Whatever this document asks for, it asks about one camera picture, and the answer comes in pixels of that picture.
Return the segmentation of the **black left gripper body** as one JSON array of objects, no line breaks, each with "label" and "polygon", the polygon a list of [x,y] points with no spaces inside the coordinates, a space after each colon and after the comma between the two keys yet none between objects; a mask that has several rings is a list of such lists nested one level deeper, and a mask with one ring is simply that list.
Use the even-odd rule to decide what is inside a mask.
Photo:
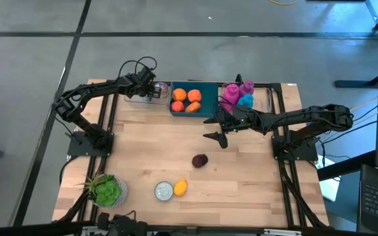
[{"label": "black left gripper body", "polygon": [[151,96],[154,93],[153,80],[156,75],[149,68],[142,68],[139,72],[128,73],[124,76],[130,82],[125,95],[129,98],[133,96]]}]

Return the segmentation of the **gold-lid tin can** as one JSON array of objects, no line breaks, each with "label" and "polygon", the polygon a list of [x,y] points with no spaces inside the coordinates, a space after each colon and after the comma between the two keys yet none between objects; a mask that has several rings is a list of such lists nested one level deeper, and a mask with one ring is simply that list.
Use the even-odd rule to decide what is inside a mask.
[{"label": "gold-lid tin can", "polygon": [[159,90],[160,98],[165,98],[169,95],[169,85],[167,83],[158,82],[154,86]]}]

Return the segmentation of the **blue squeeze bottle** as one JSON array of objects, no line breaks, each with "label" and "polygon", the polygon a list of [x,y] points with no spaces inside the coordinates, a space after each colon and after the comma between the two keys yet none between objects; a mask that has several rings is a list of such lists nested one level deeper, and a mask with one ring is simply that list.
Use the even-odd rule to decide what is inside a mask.
[{"label": "blue squeeze bottle", "polygon": [[245,106],[247,108],[252,108],[254,104],[254,97],[252,94],[244,94],[237,103],[237,106]]}]

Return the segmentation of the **round orange toy fruit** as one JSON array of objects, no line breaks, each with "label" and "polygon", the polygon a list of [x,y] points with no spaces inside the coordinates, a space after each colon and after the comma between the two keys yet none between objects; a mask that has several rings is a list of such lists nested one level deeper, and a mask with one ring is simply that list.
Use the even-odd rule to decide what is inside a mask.
[{"label": "round orange toy fruit", "polygon": [[172,99],[173,101],[177,102],[184,102],[187,97],[187,93],[183,88],[176,88],[172,92]]}]

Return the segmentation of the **pink squeeze bottle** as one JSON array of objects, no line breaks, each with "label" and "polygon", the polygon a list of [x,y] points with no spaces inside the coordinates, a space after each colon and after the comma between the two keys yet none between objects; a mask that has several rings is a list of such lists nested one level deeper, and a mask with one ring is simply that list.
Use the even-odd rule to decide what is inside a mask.
[{"label": "pink squeeze bottle", "polygon": [[236,84],[229,84],[225,87],[222,95],[221,106],[225,108],[229,113],[233,112],[234,107],[239,100],[239,86]]}]

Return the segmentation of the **orange toy carrot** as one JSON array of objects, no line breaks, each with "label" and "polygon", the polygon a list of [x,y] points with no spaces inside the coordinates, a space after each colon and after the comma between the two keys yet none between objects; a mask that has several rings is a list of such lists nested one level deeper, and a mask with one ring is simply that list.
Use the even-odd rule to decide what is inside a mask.
[{"label": "orange toy carrot", "polygon": [[201,104],[197,101],[192,102],[190,105],[188,105],[185,109],[186,113],[196,113],[201,109]]}]

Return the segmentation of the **dark purple toy plum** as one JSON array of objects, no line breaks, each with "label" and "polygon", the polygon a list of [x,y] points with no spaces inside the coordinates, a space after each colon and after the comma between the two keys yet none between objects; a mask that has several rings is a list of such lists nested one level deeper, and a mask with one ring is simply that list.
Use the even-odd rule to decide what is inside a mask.
[{"label": "dark purple toy plum", "polygon": [[206,154],[199,154],[192,158],[192,165],[194,168],[204,167],[208,163],[209,159]]}]

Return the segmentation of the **purple squeeze bottle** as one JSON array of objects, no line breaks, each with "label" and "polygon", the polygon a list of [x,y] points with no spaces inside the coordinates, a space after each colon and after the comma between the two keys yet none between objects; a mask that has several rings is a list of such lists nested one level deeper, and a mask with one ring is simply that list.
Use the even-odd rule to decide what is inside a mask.
[{"label": "purple squeeze bottle", "polygon": [[246,94],[253,94],[254,93],[254,82],[247,80],[244,81],[243,84],[239,87],[239,97],[243,97]]}]

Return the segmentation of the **squat orange toy pepper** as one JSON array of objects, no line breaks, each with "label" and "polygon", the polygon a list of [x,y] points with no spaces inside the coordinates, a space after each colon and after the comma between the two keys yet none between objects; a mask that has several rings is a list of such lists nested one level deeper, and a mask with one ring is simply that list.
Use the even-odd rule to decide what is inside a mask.
[{"label": "squat orange toy pepper", "polygon": [[202,95],[201,95],[200,90],[198,90],[198,89],[192,89],[192,90],[188,91],[187,92],[187,99],[191,103],[193,103],[193,102],[201,102]]}]

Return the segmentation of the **yellow toy lemon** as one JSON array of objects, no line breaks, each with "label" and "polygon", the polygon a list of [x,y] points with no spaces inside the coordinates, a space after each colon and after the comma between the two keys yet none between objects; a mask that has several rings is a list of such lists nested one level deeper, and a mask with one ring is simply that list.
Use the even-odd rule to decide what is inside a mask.
[{"label": "yellow toy lemon", "polygon": [[187,181],[185,179],[181,179],[175,184],[173,193],[179,197],[183,196],[186,193],[187,187],[188,187]]}]

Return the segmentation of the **blue-label tin can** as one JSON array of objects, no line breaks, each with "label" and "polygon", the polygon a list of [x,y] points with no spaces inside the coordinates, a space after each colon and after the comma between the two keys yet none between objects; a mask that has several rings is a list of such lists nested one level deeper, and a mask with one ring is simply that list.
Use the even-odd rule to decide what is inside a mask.
[{"label": "blue-label tin can", "polygon": [[155,186],[154,195],[160,201],[168,201],[173,194],[173,186],[167,181],[161,181]]}]

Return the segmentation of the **clear plastic bin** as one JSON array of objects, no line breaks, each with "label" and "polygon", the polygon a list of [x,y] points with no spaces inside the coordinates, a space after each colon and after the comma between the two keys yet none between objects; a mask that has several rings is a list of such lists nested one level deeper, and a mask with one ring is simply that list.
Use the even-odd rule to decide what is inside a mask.
[{"label": "clear plastic bin", "polygon": [[171,93],[170,82],[165,81],[153,81],[152,85],[154,86],[158,82],[167,83],[169,85],[169,95],[165,98],[153,98],[151,102],[145,102],[141,96],[135,95],[132,98],[128,98],[127,96],[123,96],[123,100],[126,102],[133,102],[133,103],[144,103],[144,104],[155,104],[155,105],[167,105],[169,102],[169,96]]},{"label": "clear plastic bin", "polygon": [[[223,84],[222,88],[220,89],[219,101],[222,100],[224,89],[229,84],[236,84],[236,83]],[[269,112],[269,113],[272,111],[272,99],[271,99],[272,91],[268,87],[255,87],[254,86],[254,93],[252,95],[254,97],[254,104],[252,108],[255,108],[263,112]]]}]

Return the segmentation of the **green succulent in pot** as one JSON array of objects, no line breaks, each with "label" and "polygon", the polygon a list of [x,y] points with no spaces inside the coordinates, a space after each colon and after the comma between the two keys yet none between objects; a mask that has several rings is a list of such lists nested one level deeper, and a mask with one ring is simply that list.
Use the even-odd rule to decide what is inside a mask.
[{"label": "green succulent in pot", "polygon": [[78,184],[83,186],[85,195],[96,206],[115,208],[122,205],[128,194],[128,187],[124,179],[114,174],[97,174],[93,179]]}]

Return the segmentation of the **black jointed device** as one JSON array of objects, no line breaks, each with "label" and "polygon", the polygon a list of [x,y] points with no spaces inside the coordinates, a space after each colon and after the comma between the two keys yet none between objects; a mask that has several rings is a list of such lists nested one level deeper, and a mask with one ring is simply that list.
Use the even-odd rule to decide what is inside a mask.
[{"label": "black jointed device", "polygon": [[99,230],[106,236],[147,236],[148,224],[130,219],[128,216],[115,215],[112,220],[108,213],[101,213],[97,219]]}]

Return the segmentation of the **black rig crossbar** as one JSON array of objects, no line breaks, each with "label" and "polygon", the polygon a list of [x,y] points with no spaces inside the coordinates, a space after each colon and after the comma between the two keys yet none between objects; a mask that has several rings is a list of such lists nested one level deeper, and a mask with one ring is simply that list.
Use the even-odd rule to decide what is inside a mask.
[{"label": "black rig crossbar", "polygon": [[[291,226],[288,228],[260,227],[184,227],[148,225],[148,232],[183,233],[198,235],[200,233],[242,233],[274,236],[378,236],[374,233],[341,231],[330,227]],[[93,222],[55,222],[28,226],[0,227],[0,236],[65,236],[65,235],[104,235]]]}]

